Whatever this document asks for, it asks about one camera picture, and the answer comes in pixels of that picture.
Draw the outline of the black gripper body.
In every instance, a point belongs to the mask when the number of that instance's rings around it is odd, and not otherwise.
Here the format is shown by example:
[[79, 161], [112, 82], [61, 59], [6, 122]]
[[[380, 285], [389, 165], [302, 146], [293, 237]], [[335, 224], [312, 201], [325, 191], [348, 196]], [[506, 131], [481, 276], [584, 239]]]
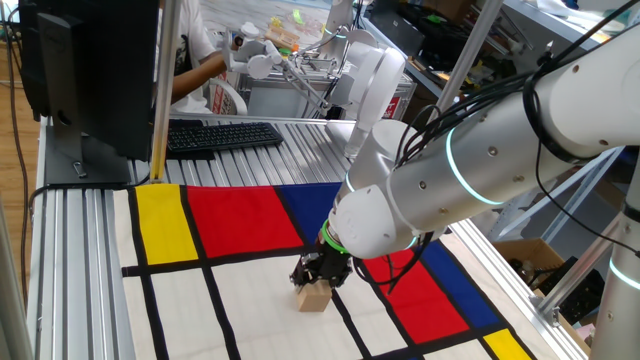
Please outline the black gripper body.
[[342, 272], [352, 273], [350, 255], [343, 254], [329, 245], [322, 245], [321, 249], [316, 253], [319, 253], [321, 256], [320, 280], [327, 281], [327, 277], [332, 274]]

